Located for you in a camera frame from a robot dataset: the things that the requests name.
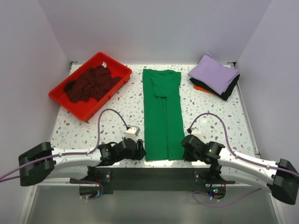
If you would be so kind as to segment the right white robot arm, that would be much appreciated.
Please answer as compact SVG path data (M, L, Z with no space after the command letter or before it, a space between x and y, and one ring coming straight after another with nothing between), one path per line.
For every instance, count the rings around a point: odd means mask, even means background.
M187 161L200 161L209 168L199 176L207 183L239 182L255 186L289 205L294 205L299 192L299 173L285 159L268 161L233 151L217 142L204 143L194 135L181 141Z

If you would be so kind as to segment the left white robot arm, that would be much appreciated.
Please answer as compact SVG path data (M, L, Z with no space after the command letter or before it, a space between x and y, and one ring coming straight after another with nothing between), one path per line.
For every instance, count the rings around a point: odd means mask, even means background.
M18 157L20 185L36 185L47 179L72 178L92 183L97 172L91 167L111 166L124 159L138 160L146 155L143 141L124 139L100 144L96 149L59 149L43 142Z

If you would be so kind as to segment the green t shirt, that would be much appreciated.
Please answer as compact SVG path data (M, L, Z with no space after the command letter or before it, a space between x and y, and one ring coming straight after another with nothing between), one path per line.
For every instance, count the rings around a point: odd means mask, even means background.
M144 138L147 161L181 160L184 126L179 87L181 73L144 69Z

